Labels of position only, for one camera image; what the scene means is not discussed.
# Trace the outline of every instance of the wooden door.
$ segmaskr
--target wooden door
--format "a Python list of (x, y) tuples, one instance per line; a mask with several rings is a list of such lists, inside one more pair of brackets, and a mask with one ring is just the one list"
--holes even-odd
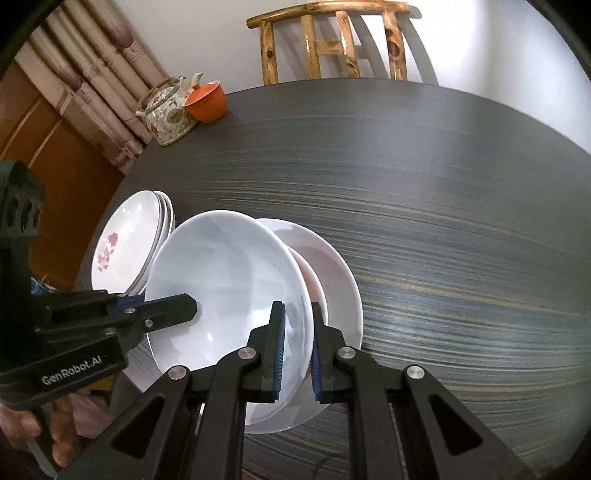
[(22, 160), (47, 190), (31, 252), (33, 274), (73, 288), (123, 174), (60, 117), (15, 63), (0, 82), (0, 160)]

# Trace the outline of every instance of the orange bowl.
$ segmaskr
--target orange bowl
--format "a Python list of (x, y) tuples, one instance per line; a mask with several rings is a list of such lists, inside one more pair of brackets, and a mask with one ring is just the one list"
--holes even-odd
[(220, 81), (199, 86), (185, 98), (183, 107), (200, 122), (208, 124), (220, 120), (226, 113), (226, 94)]

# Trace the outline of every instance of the white plate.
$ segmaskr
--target white plate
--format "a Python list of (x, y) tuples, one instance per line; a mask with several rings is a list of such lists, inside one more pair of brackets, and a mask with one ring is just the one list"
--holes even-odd
[(158, 253), (158, 250), (160, 250), (162, 247), (164, 241), (168, 238), (170, 229), (172, 227), (172, 218), (168, 210), (168, 203), (165, 201), (164, 197), (159, 194), (159, 192), (154, 193), (158, 196), (158, 201), (160, 202), (160, 208), (162, 208), (164, 221), (162, 223), (162, 228), (160, 229), (158, 241), (154, 245), (154, 250), (150, 252), (150, 256), (146, 259), (144, 267), (138, 278), (136, 278), (133, 286), (126, 292), (127, 295), (130, 296), (139, 295), (145, 290), (146, 283), (148, 282), (148, 276), (150, 274), (150, 269), (152, 269), (152, 264), (154, 263), (154, 257)]
[(173, 209), (173, 203), (170, 200), (170, 197), (168, 195), (166, 195), (164, 192), (160, 192), (158, 190), (154, 191), (155, 194), (160, 195), (164, 201), (166, 202), (166, 205), (168, 206), (168, 212), (172, 218), (172, 222), (170, 223), (170, 229), (168, 230), (168, 234), (170, 235), (173, 230), (177, 227), (177, 219), (174, 216), (174, 209)]
[(163, 221), (154, 192), (143, 190), (124, 201), (96, 244), (90, 270), (93, 289), (127, 291), (150, 256)]
[(297, 263), (297, 266), (300, 267), (301, 274), (304, 277), (304, 282), (306, 282), (306, 288), (308, 289), (308, 293), (310, 294), (310, 301), (317, 301), (318, 303), (320, 303), (322, 319), (324, 320), (324, 324), (326, 325), (326, 322), (329, 318), (328, 308), (326, 306), (326, 295), (324, 295), (324, 290), (322, 288), (320, 280), (318, 279), (318, 275), (316, 275), (316, 272), (314, 272), (314, 269), (310, 266), (310, 264), (306, 261), (304, 257), (302, 257), (289, 245), (287, 246), (287, 248), (290, 251), (291, 255), (293, 255), (295, 262)]
[[(328, 324), (343, 332), (347, 345), (361, 347), (363, 309), (355, 278), (343, 257), (320, 235), (285, 220), (258, 219), (310, 264), (322, 284), (328, 305)], [(314, 398), (308, 377), (291, 401), (273, 416), (245, 427), (246, 433), (273, 433), (295, 427), (312, 419), (328, 405)]]
[(164, 192), (159, 192), (158, 190), (155, 190), (154, 193), (156, 195), (158, 195), (160, 198), (164, 199), (164, 202), (166, 204), (166, 211), (167, 211), (168, 215), (170, 216), (170, 224), (168, 226), (168, 232), (166, 232), (166, 230), (163, 229), (163, 232), (166, 232), (166, 233), (161, 238), (161, 240), (157, 246), (157, 249), (154, 252), (154, 255), (152, 255), (152, 258), (150, 259), (150, 263), (147, 265), (147, 268), (146, 268), (142, 278), (140, 280), (138, 280), (135, 288), (130, 292), (130, 295), (141, 295), (145, 291), (146, 283), (148, 282), (148, 277), (150, 276), (150, 270), (152, 269), (152, 265), (154, 263), (154, 258), (156, 256), (156, 254), (158, 253), (158, 250), (162, 247), (162, 244), (164, 243), (164, 241), (168, 238), (168, 236), (177, 227), (176, 217), (174, 216), (173, 203), (170, 201), (170, 198), (168, 197), (168, 195), (166, 195)]
[(249, 404), (246, 423), (272, 415), (296, 394), (313, 346), (310, 296), (287, 247), (267, 227), (238, 212), (215, 210), (181, 224), (156, 255), (146, 300), (188, 293), (198, 313), (188, 323), (148, 334), (160, 371), (214, 365), (246, 345), (269, 322), (271, 305), (285, 303), (281, 392), (274, 404)]

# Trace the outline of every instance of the human hand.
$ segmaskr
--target human hand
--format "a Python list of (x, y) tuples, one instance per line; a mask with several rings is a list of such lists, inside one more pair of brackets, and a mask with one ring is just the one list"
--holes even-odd
[[(30, 411), (14, 411), (0, 404), (0, 428), (18, 450), (28, 450), (27, 440), (38, 437), (41, 427)], [(80, 452), (80, 443), (74, 426), (72, 401), (69, 396), (58, 398), (53, 403), (49, 419), (49, 432), (54, 440), (51, 453), (56, 463), (67, 466)]]

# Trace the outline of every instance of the curtain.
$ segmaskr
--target curtain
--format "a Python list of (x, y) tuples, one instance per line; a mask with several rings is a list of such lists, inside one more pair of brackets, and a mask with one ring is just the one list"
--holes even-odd
[(85, 139), (126, 173), (152, 139), (135, 116), (163, 73), (108, 0), (66, 0), (16, 61)]

